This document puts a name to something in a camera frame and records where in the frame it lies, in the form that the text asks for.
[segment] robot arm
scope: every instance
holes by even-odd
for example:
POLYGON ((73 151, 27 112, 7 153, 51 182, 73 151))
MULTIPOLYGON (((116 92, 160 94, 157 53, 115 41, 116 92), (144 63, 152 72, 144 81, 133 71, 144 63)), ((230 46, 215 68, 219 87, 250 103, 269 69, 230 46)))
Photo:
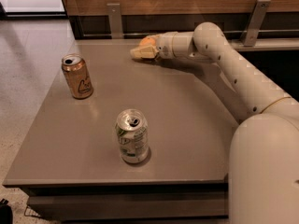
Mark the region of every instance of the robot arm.
POLYGON ((236 52, 221 29, 148 36, 133 58, 211 59, 251 112, 236 130, 229 167, 230 222, 299 223, 299 104, 236 52))

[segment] speckled floor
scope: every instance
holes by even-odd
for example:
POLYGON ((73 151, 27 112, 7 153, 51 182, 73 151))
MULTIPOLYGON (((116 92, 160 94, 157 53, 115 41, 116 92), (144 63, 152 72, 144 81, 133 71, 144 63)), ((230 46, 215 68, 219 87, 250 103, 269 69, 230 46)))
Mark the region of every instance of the speckled floor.
MULTIPOLYGON (((0 183, 74 42, 68 21, 0 21, 0 183)), ((25 217, 27 196, 0 185, 14 224, 56 223, 25 217)))

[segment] can lid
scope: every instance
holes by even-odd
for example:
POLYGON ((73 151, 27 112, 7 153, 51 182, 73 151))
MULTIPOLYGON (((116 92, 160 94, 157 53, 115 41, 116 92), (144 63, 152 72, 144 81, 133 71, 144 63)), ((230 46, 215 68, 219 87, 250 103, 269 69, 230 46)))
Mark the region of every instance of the can lid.
POLYGON ((75 65, 81 62, 81 58, 77 54, 70 54, 63 57, 63 64, 64 65, 75 65))
POLYGON ((137 109, 126 109, 117 117, 117 123, 125 131, 139 129, 144 123, 144 115, 137 109))

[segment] table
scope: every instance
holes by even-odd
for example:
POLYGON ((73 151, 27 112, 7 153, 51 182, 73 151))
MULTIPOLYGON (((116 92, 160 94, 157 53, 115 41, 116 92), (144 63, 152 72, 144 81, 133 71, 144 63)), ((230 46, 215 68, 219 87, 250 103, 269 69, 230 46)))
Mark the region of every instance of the table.
POLYGON ((69 51, 85 59, 94 93, 74 99, 60 71, 4 181, 25 191, 42 217, 227 216, 229 148, 238 126, 227 106, 246 111, 232 101, 216 64, 133 61, 137 43, 76 41, 69 51), (128 108, 149 123, 150 154, 139 164, 121 158, 114 130, 128 108))

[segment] silver can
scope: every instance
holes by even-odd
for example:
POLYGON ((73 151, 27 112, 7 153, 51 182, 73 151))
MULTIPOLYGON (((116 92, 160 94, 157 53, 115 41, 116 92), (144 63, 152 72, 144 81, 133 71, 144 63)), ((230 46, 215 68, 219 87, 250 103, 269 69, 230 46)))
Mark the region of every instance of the silver can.
POLYGON ((115 125, 121 157, 130 163, 139 163, 149 154, 148 122, 136 109, 122 111, 115 125))
POLYGON ((85 99, 93 94, 93 85, 86 63, 78 54, 64 56, 62 69, 74 98, 85 99))

